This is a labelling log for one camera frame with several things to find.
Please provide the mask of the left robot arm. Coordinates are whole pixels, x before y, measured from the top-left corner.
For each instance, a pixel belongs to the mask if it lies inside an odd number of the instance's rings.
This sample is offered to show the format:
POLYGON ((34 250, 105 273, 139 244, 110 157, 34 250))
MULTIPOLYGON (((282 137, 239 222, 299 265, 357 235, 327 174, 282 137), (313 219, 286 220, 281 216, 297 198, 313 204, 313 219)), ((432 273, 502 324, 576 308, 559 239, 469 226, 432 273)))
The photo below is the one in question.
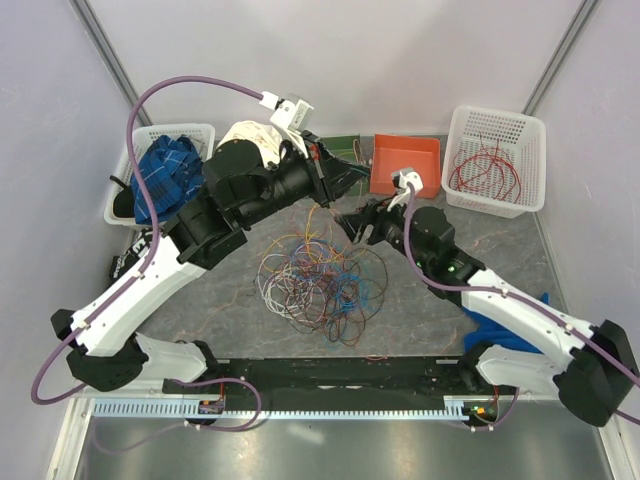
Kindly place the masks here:
POLYGON ((135 380, 178 380, 198 393, 219 382, 219 369, 202 341, 172 343, 138 329, 166 300, 215 268, 247 242, 251 227, 310 198, 327 207, 370 169, 334 156, 310 132, 302 146, 280 144, 264 162, 250 140, 220 144, 202 165, 197 195, 160 229, 152 248, 96 301, 52 317, 58 336, 73 335, 66 356, 72 376, 101 392, 135 380))

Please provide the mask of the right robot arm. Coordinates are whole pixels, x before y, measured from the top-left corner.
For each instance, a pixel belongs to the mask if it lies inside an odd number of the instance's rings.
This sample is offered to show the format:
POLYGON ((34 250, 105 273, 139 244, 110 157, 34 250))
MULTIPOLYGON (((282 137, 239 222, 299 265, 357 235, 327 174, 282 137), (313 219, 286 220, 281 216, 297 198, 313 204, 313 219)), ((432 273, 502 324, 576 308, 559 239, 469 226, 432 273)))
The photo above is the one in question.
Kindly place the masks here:
POLYGON ((522 351, 477 342, 457 371, 465 391, 481 393, 492 384, 543 392, 583 422, 603 427, 638 385, 638 365, 620 325, 577 319, 508 284, 456 245, 443 210, 370 201, 335 221, 354 243, 387 242, 434 295, 529 344, 522 351))

